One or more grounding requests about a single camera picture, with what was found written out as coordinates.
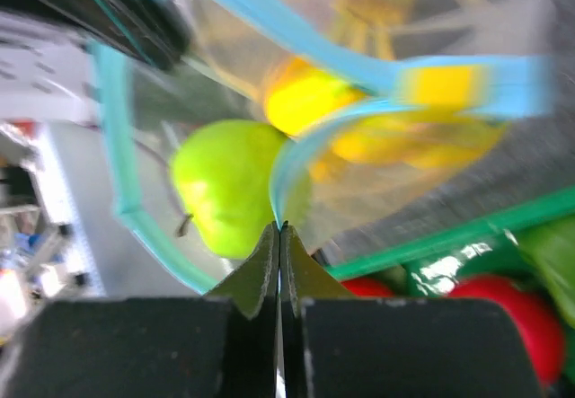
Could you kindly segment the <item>green apple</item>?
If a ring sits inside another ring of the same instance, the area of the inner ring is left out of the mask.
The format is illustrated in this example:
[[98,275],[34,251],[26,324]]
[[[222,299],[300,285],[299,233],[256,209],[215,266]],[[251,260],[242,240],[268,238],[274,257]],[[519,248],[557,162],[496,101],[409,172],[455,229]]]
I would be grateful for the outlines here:
[[269,186],[274,165],[293,141],[271,125],[222,119],[181,144],[170,176],[185,213],[215,255],[243,260],[274,219]]

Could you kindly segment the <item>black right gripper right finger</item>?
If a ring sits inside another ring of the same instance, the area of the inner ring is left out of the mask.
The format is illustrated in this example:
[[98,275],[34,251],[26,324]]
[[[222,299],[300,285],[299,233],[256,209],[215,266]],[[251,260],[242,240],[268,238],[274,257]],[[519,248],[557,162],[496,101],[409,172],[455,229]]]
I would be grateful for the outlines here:
[[290,397],[541,397],[510,316],[486,299],[356,298],[279,233]]

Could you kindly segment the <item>clear zip top bag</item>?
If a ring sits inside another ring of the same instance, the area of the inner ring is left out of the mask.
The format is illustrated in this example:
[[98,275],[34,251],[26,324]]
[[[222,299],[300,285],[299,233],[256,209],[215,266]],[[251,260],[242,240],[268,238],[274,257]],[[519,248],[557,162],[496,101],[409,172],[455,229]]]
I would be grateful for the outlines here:
[[120,220],[197,290],[270,222],[400,263],[551,113],[551,0],[89,1],[128,44],[95,49]]

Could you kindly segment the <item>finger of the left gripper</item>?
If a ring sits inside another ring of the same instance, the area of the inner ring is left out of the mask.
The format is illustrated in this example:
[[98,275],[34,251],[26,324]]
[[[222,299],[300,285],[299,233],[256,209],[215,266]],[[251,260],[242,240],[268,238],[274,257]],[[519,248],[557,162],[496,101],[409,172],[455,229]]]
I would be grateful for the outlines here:
[[1,12],[88,33],[161,70],[176,64],[191,40],[173,0],[1,0]]

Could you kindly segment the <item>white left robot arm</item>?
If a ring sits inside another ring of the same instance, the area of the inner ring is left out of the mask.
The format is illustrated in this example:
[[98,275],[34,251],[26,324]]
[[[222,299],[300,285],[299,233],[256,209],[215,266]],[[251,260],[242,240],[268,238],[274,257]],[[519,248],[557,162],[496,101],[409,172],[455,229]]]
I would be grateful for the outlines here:
[[[266,27],[259,3],[213,0]],[[224,281],[187,261],[145,210],[137,181],[134,68],[168,72],[196,28],[182,0],[23,0],[43,32],[16,65],[45,108],[94,102],[119,216],[194,297],[56,300],[17,332],[1,359],[4,397],[272,397],[277,392],[279,231],[268,177],[283,134],[250,119],[193,131],[170,162],[186,211],[223,217],[240,234],[214,253],[241,254]]]

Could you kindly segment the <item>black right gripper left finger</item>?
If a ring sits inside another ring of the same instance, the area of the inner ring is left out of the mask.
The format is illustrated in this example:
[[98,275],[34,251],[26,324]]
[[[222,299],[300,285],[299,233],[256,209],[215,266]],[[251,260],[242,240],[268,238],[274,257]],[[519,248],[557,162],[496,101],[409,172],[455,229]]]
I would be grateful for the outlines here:
[[59,299],[1,356],[4,397],[272,397],[279,230],[201,297]]

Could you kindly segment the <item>yellow banana bunch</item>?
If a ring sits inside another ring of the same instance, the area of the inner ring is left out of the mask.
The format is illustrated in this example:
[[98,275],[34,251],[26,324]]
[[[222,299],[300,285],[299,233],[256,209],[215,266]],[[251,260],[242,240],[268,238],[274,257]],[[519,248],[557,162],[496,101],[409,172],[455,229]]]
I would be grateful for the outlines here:
[[[286,63],[264,95],[268,122],[293,138],[367,94],[301,58]],[[418,113],[383,114],[354,122],[321,148],[308,166],[318,182],[335,180],[352,164],[408,164],[460,169],[490,151],[507,127],[455,115],[426,121]]]

